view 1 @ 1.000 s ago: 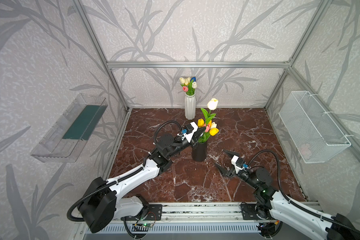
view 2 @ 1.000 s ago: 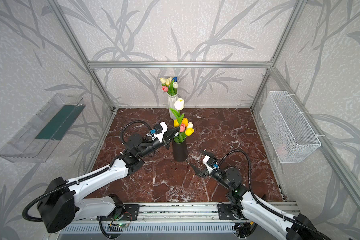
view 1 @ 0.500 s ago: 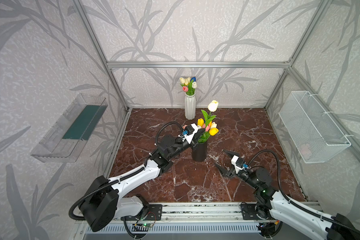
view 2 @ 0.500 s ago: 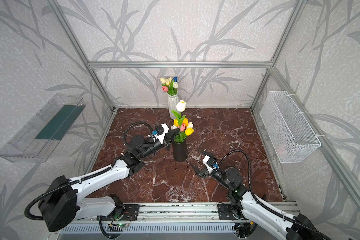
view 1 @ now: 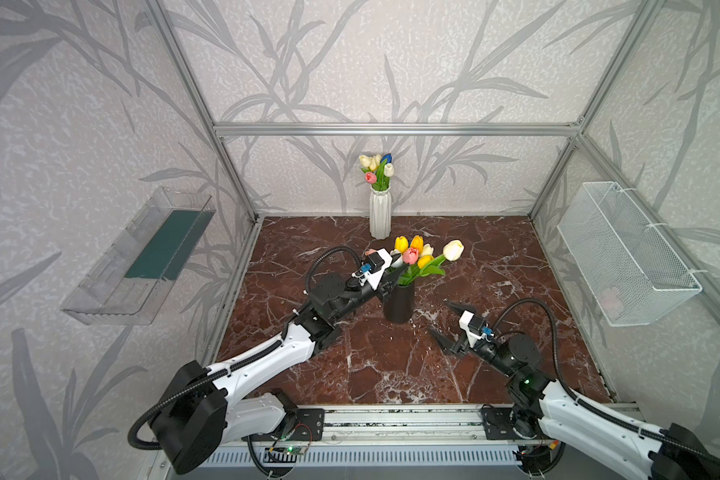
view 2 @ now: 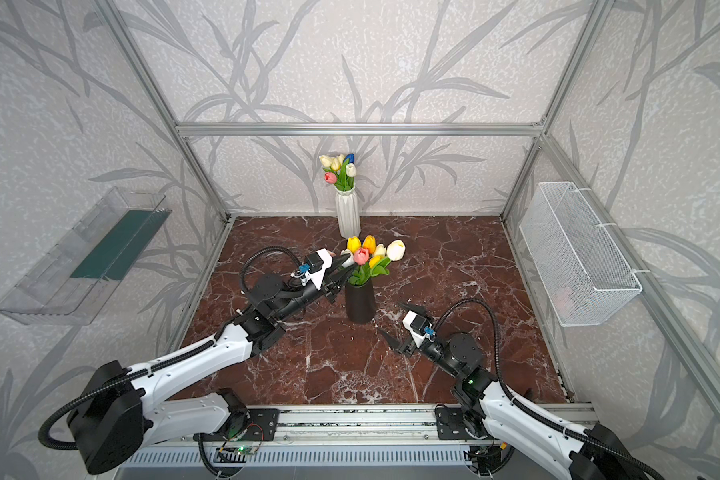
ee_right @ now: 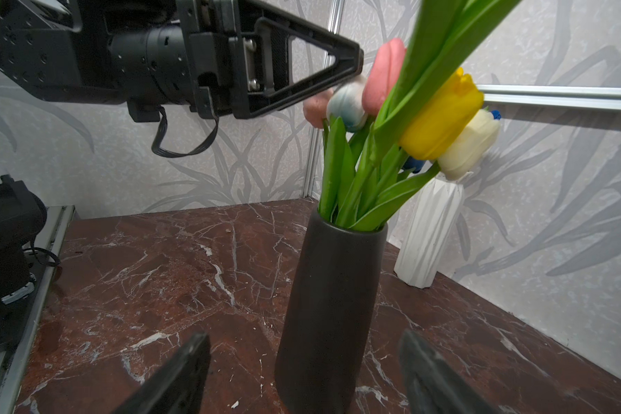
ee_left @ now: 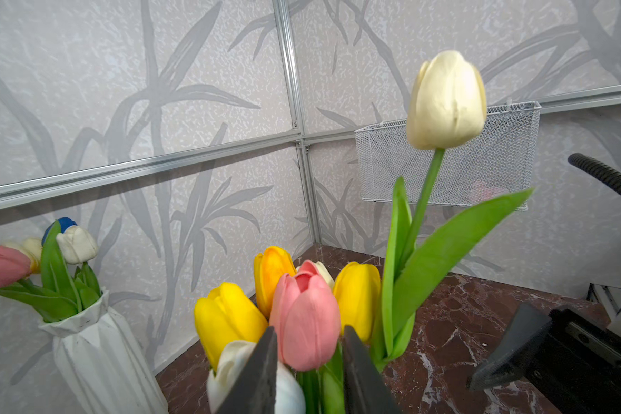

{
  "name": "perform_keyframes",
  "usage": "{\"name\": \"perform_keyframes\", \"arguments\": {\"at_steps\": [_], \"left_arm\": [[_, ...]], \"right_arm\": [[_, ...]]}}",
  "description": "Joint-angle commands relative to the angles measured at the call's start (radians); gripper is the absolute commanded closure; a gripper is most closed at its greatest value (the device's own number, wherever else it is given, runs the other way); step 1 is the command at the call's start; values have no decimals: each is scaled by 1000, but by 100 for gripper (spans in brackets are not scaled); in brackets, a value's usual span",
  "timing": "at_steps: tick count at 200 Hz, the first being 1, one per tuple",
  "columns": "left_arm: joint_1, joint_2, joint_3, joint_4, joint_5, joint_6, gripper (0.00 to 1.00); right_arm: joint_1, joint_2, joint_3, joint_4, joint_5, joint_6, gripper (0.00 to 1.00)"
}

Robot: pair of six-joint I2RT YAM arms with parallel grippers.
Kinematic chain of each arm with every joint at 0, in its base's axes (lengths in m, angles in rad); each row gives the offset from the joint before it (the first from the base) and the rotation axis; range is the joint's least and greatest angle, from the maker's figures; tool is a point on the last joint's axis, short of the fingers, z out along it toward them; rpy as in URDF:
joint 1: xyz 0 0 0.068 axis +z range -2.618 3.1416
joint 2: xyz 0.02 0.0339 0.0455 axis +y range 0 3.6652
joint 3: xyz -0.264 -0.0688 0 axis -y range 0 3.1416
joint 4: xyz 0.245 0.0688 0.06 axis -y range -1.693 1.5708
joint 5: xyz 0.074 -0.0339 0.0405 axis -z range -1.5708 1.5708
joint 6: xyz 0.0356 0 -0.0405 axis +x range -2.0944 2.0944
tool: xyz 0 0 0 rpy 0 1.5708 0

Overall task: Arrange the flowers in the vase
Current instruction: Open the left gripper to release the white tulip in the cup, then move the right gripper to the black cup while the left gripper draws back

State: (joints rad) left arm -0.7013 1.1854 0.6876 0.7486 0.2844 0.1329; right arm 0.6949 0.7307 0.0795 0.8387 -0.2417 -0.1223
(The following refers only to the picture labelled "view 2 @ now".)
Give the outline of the bundle of tulips with band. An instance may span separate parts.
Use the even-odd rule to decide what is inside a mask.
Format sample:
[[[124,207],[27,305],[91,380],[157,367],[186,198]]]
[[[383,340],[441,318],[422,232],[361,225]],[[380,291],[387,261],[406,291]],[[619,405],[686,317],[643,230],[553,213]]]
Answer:
[[[371,278],[371,263],[376,248],[376,238],[373,235],[367,235],[363,241],[357,236],[350,237],[347,240],[346,250],[352,254],[352,259],[356,265],[348,280],[350,285],[360,287]]]

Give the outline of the bright yellow tulip flower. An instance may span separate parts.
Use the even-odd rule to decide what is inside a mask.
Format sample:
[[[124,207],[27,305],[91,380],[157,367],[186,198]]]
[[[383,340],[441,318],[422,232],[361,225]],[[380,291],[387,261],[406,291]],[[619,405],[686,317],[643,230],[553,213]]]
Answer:
[[[385,256],[374,256],[368,262],[368,279],[381,275],[385,269],[382,262],[386,259]]]

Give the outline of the black cylindrical vase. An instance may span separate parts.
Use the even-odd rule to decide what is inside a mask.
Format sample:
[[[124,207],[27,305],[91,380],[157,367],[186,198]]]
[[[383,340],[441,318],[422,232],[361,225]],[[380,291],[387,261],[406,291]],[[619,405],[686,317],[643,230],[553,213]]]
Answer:
[[[345,310],[352,323],[368,324],[373,320],[377,307],[371,280],[363,285],[348,284],[345,287]]]

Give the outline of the white ribbed ceramic vase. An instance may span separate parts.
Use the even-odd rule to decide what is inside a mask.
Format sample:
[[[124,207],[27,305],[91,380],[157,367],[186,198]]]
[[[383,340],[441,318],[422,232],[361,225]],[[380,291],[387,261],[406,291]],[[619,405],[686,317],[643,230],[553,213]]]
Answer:
[[[345,239],[357,237],[361,232],[361,223],[356,188],[337,191],[335,208],[341,236]]]

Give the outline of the white tulip flower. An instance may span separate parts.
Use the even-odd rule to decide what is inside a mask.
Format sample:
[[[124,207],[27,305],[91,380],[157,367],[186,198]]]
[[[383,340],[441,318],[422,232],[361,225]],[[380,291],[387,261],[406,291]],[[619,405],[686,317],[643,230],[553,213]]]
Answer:
[[[357,169],[354,163],[348,163],[345,167],[347,191],[354,188]]]

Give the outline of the small cream tulip flower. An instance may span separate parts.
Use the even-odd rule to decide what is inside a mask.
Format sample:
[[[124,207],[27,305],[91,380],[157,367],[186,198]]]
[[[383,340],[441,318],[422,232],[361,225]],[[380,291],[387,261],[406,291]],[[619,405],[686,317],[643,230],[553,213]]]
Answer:
[[[382,262],[382,265],[385,267],[383,273],[381,275],[388,275],[389,274],[389,265],[393,262],[400,261],[406,251],[406,246],[402,240],[394,240],[386,247],[386,259]]]

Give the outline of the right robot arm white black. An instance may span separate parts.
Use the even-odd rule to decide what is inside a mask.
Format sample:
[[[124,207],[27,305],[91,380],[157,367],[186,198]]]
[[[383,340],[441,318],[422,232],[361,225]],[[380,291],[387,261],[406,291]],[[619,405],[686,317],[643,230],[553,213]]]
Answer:
[[[475,338],[457,332],[439,335],[445,320],[463,305],[482,307],[493,332],[493,368]],[[480,298],[453,304],[435,319],[425,307],[402,302],[402,326],[410,339],[381,334],[390,349],[403,355],[415,352],[450,375],[451,393],[460,405],[467,431],[476,439],[490,437],[508,444],[557,479],[660,479],[653,467],[629,453],[618,436],[600,423],[587,428],[559,417],[512,390],[500,360],[501,329],[491,307]]]

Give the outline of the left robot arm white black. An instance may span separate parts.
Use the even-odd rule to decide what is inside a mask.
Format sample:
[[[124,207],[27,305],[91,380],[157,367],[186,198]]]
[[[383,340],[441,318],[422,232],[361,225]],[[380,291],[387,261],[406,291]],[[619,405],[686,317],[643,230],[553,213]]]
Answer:
[[[350,252],[334,255],[320,249],[299,260],[285,247],[270,246],[253,254],[240,273],[274,253],[294,263],[290,275],[267,273],[252,287],[242,284],[245,308],[203,340],[129,367],[117,361],[99,367],[80,396],[41,424],[39,443],[78,451],[87,472],[98,475],[142,448],[230,427],[232,417],[245,411],[230,390],[195,400],[177,400],[175,394],[271,348],[285,334],[284,320],[322,298],[334,301],[357,267]]]

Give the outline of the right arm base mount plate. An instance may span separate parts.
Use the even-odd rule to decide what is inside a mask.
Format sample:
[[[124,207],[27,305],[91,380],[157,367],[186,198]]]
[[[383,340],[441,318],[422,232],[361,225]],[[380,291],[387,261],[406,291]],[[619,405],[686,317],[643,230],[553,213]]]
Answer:
[[[460,407],[437,404],[434,416],[439,440],[483,440],[488,437],[483,427],[477,427],[465,418]]]

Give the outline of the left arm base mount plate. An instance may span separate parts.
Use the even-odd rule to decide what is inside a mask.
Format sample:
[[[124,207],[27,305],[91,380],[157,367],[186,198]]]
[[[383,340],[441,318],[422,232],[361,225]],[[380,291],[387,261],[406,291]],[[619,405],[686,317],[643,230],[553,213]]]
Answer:
[[[223,424],[225,440],[270,442],[274,440],[280,411],[276,408],[235,410]]]

